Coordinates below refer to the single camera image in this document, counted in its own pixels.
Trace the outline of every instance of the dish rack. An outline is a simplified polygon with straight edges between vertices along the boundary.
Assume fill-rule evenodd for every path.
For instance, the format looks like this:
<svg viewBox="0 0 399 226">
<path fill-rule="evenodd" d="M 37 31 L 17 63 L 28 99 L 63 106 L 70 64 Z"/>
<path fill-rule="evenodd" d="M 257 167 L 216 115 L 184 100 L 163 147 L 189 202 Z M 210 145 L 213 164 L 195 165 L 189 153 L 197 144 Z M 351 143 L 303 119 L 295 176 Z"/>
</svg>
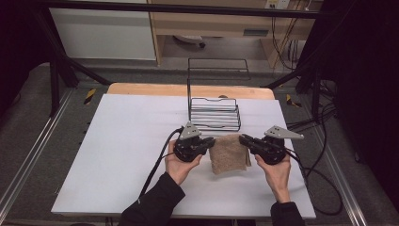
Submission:
<svg viewBox="0 0 399 226">
<path fill-rule="evenodd" d="M 231 64 L 232 67 L 212 66 L 220 60 L 227 61 L 224 65 Z M 197 61 L 201 61 L 205 65 L 208 64 L 208 66 L 198 66 Z M 221 77 L 215 77 L 215 73 L 221 75 Z M 218 98 L 192 97 L 191 83 L 195 80 L 250 79 L 245 59 L 189 58 L 187 76 L 188 119 L 201 131 L 239 131 L 241 119 L 237 100 L 225 96 Z"/>
</svg>

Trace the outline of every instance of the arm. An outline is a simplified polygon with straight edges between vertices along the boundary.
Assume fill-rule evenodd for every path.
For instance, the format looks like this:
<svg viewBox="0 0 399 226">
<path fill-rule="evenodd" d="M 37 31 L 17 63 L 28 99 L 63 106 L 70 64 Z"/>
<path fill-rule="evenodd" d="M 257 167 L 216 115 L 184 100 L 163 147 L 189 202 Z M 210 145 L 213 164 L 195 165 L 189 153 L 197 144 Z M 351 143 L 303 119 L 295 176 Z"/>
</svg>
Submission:
<svg viewBox="0 0 399 226">
<path fill-rule="evenodd" d="M 276 198 L 270 214 L 274 226 L 300 226 L 305 225 L 294 202 L 291 202 L 288 190 L 288 178 L 290 176 L 290 156 L 286 155 L 277 165 L 271 166 L 264 163 L 263 159 L 255 155 L 258 165 L 263 169 L 266 182 L 269 184 Z"/>
<path fill-rule="evenodd" d="M 174 143 L 173 140 L 168 144 L 168 153 L 173 153 Z M 123 211 L 120 226 L 166 225 L 173 208 L 184 197 L 180 184 L 200 163 L 201 157 L 199 155 L 193 162 L 184 163 L 175 154 L 168 155 L 165 158 L 167 171 L 150 191 Z"/>
</svg>

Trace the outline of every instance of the person's left hand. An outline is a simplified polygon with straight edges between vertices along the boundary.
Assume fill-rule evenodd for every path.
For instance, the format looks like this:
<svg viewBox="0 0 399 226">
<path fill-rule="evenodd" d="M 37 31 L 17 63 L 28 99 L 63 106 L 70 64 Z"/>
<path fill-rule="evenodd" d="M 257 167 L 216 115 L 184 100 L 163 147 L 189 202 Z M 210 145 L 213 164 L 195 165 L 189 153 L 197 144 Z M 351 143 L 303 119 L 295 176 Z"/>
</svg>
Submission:
<svg viewBox="0 0 399 226">
<path fill-rule="evenodd" d="M 175 143 L 176 140 L 171 140 L 168 144 L 168 156 L 165 158 L 165 165 L 167 173 L 173 181 L 176 182 L 177 185 L 181 185 L 190 170 L 200 164 L 202 154 L 198 155 L 192 162 L 184 162 L 173 153 Z"/>
</svg>

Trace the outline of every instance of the wooden cabinet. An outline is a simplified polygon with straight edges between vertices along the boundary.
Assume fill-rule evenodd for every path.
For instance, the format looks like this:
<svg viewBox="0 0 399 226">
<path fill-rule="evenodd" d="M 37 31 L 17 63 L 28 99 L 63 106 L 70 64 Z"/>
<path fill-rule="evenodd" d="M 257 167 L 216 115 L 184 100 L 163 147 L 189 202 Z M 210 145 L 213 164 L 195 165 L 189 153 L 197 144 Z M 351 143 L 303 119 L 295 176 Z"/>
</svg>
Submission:
<svg viewBox="0 0 399 226">
<path fill-rule="evenodd" d="M 264 8 L 266 0 L 148 0 L 150 4 L 195 5 L 233 8 Z M 302 10 L 304 3 L 292 0 L 288 9 Z M 165 36 L 257 37 L 261 39 L 270 67 L 278 63 L 272 44 L 272 18 L 187 13 L 151 13 L 152 35 L 158 64 L 162 63 Z M 275 39 L 281 51 L 288 40 L 306 40 L 314 20 L 277 18 Z"/>
</svg>

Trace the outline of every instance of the black sleeve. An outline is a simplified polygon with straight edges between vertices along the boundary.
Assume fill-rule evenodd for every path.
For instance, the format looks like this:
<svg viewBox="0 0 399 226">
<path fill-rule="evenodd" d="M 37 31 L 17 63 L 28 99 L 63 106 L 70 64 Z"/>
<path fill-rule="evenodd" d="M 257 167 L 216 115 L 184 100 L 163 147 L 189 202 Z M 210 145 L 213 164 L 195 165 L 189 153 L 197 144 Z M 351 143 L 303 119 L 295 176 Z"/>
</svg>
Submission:
<svg viewBox="0 0 399 226">
<path fill-rule="evenodd" d="M 164 226 L 183 197 L 183 190 L 165 172 L 150 191 L 123 211 L 119 226 Z"/>
<path fill-rule="evenodd" d="M 274 203 L 270 210 L 273 226 L 301 226 L 305 221 L 300 216 L 295 202 Z"/>
</svg>

